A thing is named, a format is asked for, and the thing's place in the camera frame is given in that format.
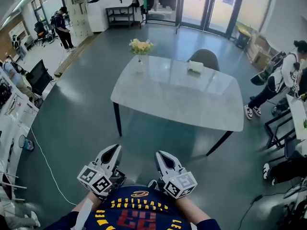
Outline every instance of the white marker cube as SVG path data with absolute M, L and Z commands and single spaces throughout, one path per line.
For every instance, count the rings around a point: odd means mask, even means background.
M 98 170 L 84 166 L 78 175 L 77 179 L 90 191 L 105 196 L 108 192 L 111 181 L 106 177 L 106 175 Z
M 191 172 L 164 179 L 164 189 L 174 198 L 181 198 L 190 194 L 197 186 L 197 182 Z

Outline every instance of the white cable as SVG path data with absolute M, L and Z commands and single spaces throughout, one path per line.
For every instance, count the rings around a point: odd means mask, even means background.
M 56 186 L 57 186 L 59 192 L 62 194 L 62 196 L 65 198 L 65 200 L 66 200 L 68 203 L 70 203 L 70 204 L 76 206 L 76 204 L 74 204 L 74 203 L 72 203 L 71 201 L 69 201 L 69 200 L 64 196 L 64 194 L 61 192 L 61 190 L 59 189 L 58 183 L 57 183 L 56 179 L 55 179 L 54 176 L 53 176 L 52 170 L 51 170 L 51 168 L 50 168 L 50 166 L 49 166 L 49 164 L 48 164 L 48 162 L 47 162 L 47 159 L 46 159 L 46 157 L 45 157 L 45 155 L 44 155 L 44 153 L 43 153 L 42 148 L 40 147 L 40 145 L 39 145 L 38 142 L 37 142 L 37 139 L 36 139 L 36 137 L 35 137 L 35 135 L 34 135 L 34 132 L 33 132 L 33 130 L 32 130 L 32 127 L 31 127 L 31 131 L 32 131 L 33 137 L 34 137 L 34 139 L 35 139 L 37 145 L 39 146 L 39 148 L 40 148 L 40 150 L 41 150 L 41 152 L 42 152 L 42 155 L 44 156 L 44 158 L 45 158 L 45 160 L 46 160 L 47 166 L 48 166 L 48 168 L 50 169 L 52 178 L 53 178 L 53 180 L 54 180 L 54 182 L 55 182 L 55 184 L 56 184 Z

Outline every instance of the table leg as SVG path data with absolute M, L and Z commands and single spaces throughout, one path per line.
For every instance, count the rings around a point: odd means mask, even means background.
M 210 151 L 206 154 L 206 156 L 209 156 L 211 153 L 213 153 L 215 150 L 218 149 L 219 146 L 222 145 L 224 141 L 227 140 L 227 138 L 233 133 L 233 131 L 227 131 L 223 137 L 210 149 Z
M 120 115 L 119 115 L 119 106 L 117 103 L 113 102 L 114 113 L 116 118 L 117 129 L 119 132 L 119 136 L 121 136 L 121 123 L 120 123 Z

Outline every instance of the chair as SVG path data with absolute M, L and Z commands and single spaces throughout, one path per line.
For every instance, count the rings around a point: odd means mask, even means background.
M 197 50 L 190 59 L 188 59 L 189 61 L 196 61 L 196 62 L 200 62 L 203 63 L 203 65 L 207 68 L 211 68 L 213 70 L 219 71 L 219 62 L 217 60 L 216 55 L 208 50 L 208 49 L 199 49 Z
M 42 95 L 47 85 L 53 80 L 48 69 L 45 68 L 43 60 L 40 60 L 26 75 L 26 79 L 32 87 L 32 92 L 38 95 Z
M 35 23 L 34 26 L 35 26 L 34 30 L 37 33 L 36 41 L 42 41 L 42 46 L 43 46 L 44 42 L 47 41 L 46 36 L 48 35 L 48 32 L 45 30 L 44 24 L 41 22 Z
M 269 162 L 273 162 L 282 158 L 286 158 L 287 160 L 291 160 L 291 159 L 297 159 L 297 158 L 305 158 L 306 156 L 304 156 L 301 151 L 299 151 L 300 147 L 297 146 L 297 142 L 292 141 L 293 139 L 291 139 L 291 137 L 286 137 L 284 139 L 284 155 L 270 160 Z

